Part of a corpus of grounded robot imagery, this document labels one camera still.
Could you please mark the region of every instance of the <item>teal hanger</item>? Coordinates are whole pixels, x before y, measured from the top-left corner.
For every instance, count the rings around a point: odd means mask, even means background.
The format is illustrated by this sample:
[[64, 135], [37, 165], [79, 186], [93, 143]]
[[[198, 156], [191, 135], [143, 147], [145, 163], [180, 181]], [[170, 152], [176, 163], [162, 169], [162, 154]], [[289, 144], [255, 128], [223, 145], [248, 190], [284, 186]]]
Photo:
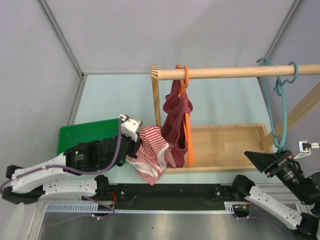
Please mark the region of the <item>teal hanger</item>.
[[[256, 62], [257, 63], [260, 62], [260, 64], [259, 64], [260, 66], [266, 66], [267, 64], [269, 64], [270, 66], [274, 66], [274, 63], [267, 57], [260, 58]], [[293, 79], [292, 80], [286, 79], [282, 82], [281, 78], [279, 76], [277, 76], [276, 81], [275, 81], [275, 87], [273, 88], [273, 91], [279, 97], [282, 98], [282, 110], [283, 110], [282, 136], [276, 135], [275, 123], [274, 123], [274, 119], [273, 119], [272, 112], [271, 112], [270, 100], [269, 100], [269, 95], [268, 95], [267, 88], [265, 85], [265, 80], [263, 77], [260, 77], [261, 87], [262, 87], [262, 90], [263, 90], [263, 93], [265, 96], [265, 102], [266, 102], [266, 106], [268, 109], [268, 114], [269, 114], [269, 119], [270, 119], [270, 124], [271, 124], [271, 131], [272, 131], [272, 135], [273, 135], [273, 144], [277, 148], [277, 153], [281, 152], [285, 147], [286, 138], [287, 138], [287, 129], [288, 129], [288, 118], [287, 118], [288, 110], [287, 110], [287, 99], [286, 99], [286, 94], [285, 94], [285, 90], [284, 90], [284, 85], [285, 85], [285, 83], [289, 83], [289, 84], [294, 83], [298, 77], [298, 74], [299, 74], [299, 65], [295, 61], [290, 62], [288, 65], [294, 65], [295, 71], [294, 71]]]

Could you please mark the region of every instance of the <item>wooden box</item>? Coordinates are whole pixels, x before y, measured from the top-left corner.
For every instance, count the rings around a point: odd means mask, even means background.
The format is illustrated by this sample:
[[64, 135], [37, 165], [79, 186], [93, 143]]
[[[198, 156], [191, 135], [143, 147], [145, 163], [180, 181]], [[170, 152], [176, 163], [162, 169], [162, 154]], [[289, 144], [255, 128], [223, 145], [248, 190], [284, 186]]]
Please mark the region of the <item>wooden box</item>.
[[267, 136], [264, 124], [202, 125], [191, 127], [193, 166], [167, 168], [167, 173], [210, 173], [256, 170], [245, 151], [262, 152], [261, 141]]

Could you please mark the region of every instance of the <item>light blue backdrop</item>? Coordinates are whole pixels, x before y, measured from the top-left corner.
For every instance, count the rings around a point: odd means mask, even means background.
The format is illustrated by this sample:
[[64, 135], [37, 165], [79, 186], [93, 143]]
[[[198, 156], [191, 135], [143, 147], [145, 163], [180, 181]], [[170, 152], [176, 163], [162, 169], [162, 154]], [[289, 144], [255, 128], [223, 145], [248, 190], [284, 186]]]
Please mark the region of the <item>light blue backdrop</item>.
[[[160, 81], [160, 104], [172, 81]], [[192, 125], [263, 123], [271, 131], [267, 109], [255, 77], [190, 80], [187, 94], [193, 104]], [[79, 105], [76, 124], [137, 116], [145, 126], [155, 124], [150, 74], [89, 75]], [[161, 122], [166, 114], [161, 110]], [[256, 183], [278, 183], [257, 171], [165, 174], [159, 183], [232, 183], [245, 174]], [[125, 164], [106, 173], [111, 183], [143, 183], [133, 167]]]

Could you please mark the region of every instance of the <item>striped cloth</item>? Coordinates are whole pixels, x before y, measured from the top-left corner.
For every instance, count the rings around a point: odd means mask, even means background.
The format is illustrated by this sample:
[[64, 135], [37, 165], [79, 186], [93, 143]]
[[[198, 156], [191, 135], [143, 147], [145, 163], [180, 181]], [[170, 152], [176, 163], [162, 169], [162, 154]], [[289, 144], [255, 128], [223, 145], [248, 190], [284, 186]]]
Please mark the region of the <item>striped cloth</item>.
[[126, 156], [126, 160], [134, 166], [142, 180], [154, 185], [167, 165], [175, 168], [176, 164], [169, 143], [161, 136], [160, 127], [142, 127], [139, 136], [142, 144], [136, 152], [137, 158]]

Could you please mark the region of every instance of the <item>wooden rack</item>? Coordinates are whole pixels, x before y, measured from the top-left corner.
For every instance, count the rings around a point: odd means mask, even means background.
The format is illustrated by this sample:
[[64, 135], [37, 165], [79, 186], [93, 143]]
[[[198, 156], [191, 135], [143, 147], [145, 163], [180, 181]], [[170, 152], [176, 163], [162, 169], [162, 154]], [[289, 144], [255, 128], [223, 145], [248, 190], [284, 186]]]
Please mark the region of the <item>wooden rack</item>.
[[[293, 76], [293, 65], [250, 66], [224, 68], [195, 68], [188, 70], [189, 79], [221, 79], [247, 77]], [[299, 65], [299, 75], [320, 75], [320, 64]], [[184, 69], [158, 69], [151, 66], [151, 81], [155, 123], [161, 127], [159, 81], [185, 79]], [[320, 82], [288, 114], [288, 130], [320, 103]], [[275, 128], [282, 135], [283, 122]], [[267, 134], [264, 124], [234, 124], [194, 126], [191, 128], [194, 167], [168, 168], [167, 172], [219, 172], [250, 170], [255, 167], [243, 155], [244, 151], [272, 152], [273, 135]], [[227, 149], [221, 140], [231, 141]]]

